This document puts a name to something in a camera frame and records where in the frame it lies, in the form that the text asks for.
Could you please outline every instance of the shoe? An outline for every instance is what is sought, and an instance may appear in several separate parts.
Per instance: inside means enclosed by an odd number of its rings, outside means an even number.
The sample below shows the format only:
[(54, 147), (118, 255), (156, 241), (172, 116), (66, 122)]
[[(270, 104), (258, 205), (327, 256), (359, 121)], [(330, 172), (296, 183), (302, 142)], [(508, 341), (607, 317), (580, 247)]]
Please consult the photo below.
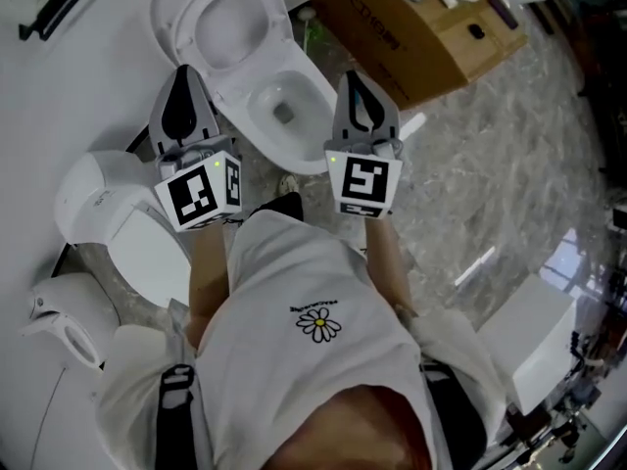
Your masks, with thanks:
[(276, 188), (277, 197), (283, 197), (292, 192), (298, 193), (299, 191), (298, 178), (294, 174), (285, 174), (281, 177)]

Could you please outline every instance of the floor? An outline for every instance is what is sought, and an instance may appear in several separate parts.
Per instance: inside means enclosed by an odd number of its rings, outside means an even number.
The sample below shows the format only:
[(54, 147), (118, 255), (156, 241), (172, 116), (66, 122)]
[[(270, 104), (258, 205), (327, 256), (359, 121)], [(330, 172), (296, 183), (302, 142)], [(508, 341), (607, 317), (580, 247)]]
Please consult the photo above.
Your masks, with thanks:
[[(579, 318), (590, 324), (602, 307), (597, 300), (610, 256), (601, 148), (586, 101), (577, 97), (581, 78), (567, 46), (546, 36), (530, 14), (521, 21), (527, 46), (467, 88), (419, 107), (427, 122), (406, 143), (393, 220), (419, 311), (457, 306), (479, 327), (540, 271), (578, 298)], [(297, 38), (302, 34), (295, 24)], [(328, 32), (309, 54), (334, 86), (357, 66)], [(236, 134), (225, 120), (220, 124)], [(238, 139), (250, 212), (272, 198), (281, 170)], [(365, 247), (362, 222), (333, 212), (325, 177), (302, 179), (302, 193), (308, 222)], [(228, 229), (232, 235), (235, 226)], [(164, 312), (125, 287), (102, 248), (81, 246), (79, 253), (123, 322), (160, 325)]]

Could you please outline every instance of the white t-shirt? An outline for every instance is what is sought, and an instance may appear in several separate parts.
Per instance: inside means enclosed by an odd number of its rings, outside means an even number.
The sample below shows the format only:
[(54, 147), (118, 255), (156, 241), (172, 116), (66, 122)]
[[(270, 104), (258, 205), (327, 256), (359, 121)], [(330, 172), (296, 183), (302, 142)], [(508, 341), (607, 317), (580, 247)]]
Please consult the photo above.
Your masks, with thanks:
[(420, 348), (360, 253), (259, 211), (238, 231), (228, 273), (231, 296), (196, 359), (218, 468), (258, 470), (316, 408), (358, 385), (407, 399), (437, 468)]
[(194, 424), (194, 442), (203, 470), (259, 470), (317, 407), (358, 385), (405, 397), (422, 426), (432, 468), (450, 469), (419, 369), (421, 347), (466, 375), (464, 388), (489, 441), (494, 437), (505, 395), (467, 319), (434, 311), (406, 330), (373, 288), (362, 254), (337, 237), (259, 211), (237, 232), (228, 274), (230, 297), (210, 322), (195, 362), (180, 329), (165, 335), (122, 326), (117, 332), (97, 422), (119, 468), (154, 468), (161, 374), (180, 362), (196, 369), (200, 395), (192, 406), (201, 418), (204, 413), (205, 424)]

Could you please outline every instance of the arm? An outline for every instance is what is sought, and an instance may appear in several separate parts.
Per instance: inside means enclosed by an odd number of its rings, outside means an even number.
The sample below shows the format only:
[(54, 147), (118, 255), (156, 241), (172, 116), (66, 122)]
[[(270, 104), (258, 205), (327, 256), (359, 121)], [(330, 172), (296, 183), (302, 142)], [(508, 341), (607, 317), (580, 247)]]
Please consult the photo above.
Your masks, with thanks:
[(392, 307), (401, 306), (414, 314), (410, 282), (392, 222), (388, 217), (364, 221), (368, 273), (374, 287)]
[(227, 298), (226, 249), (220, 222), (203, 228), (194, 243), (186, 329), (192, 347), (198, 349), (210, 320)]

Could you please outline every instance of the daisy print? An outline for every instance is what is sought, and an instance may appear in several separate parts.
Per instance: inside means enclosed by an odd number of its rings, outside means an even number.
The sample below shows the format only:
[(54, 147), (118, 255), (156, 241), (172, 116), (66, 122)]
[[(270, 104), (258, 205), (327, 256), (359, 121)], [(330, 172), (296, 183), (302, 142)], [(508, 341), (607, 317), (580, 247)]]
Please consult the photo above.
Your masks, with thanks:
[(327, 308), (311, 309), (301, 315), (296, 325), (303, 329), (305, 334), (311, 334), (316, 343), (331, 341), (342, 330), (342, 326), (335, 320), (330, 320)]

